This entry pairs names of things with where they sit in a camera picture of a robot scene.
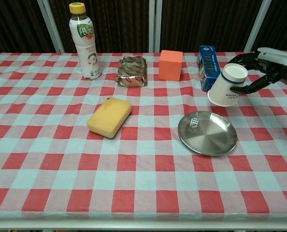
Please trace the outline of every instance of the blue box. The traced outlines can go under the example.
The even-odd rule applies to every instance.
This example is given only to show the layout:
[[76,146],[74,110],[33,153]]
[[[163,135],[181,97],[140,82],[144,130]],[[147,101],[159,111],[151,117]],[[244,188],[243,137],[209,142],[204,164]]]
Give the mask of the blue box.
[[201,90],[207,92],[221,73],[214,46],[200,46],[197,62]]

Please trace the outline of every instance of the white dice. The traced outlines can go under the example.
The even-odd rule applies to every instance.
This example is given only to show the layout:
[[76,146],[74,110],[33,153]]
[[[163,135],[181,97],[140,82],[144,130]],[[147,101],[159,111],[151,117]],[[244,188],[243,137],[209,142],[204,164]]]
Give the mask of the white dice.
[[190,127],[191,128],[196,128],[198,125],[198,119],[197,118],[192,118],[191,123],[190,123]]

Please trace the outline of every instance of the stainless steel plate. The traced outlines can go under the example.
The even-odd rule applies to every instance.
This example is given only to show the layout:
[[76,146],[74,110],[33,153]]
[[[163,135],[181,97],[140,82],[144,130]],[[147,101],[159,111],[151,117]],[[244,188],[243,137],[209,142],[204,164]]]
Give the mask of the stainless steel plate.
[[[198,126],[190,127],[191,119],[198,118]],[[232,149],[237,143],[237,133],[225,118],[207,111],[197,111],[185,115],[179,122],[178,133],[181,141],[193,151],[220,156]]]

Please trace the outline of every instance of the dark curtain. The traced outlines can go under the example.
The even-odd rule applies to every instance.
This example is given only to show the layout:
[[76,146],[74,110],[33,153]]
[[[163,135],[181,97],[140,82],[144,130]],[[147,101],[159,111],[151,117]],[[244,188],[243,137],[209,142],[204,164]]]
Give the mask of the dark curtain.
[[261,0],[164,0],[160,48],[197,52],[243,51]]
[[287,50],[287,0],[271,2],[252,50],[259,47]]
[[37,0],[0,0],[0,52],[54,52]]
[[[49,0],[65,52],[76,52],[72,41],[69,4],[74,0]],[[147,52],[149,0],[81,0],[91,18],[97,52]]]

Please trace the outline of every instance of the bottle cap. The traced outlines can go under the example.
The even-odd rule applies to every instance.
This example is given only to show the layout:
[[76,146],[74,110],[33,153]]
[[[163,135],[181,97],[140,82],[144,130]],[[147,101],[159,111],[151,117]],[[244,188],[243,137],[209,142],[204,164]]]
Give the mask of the bottle cap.
[[72,14],[82,14],[86,12],[85,5],[81,2],[70,3],[69,9]]

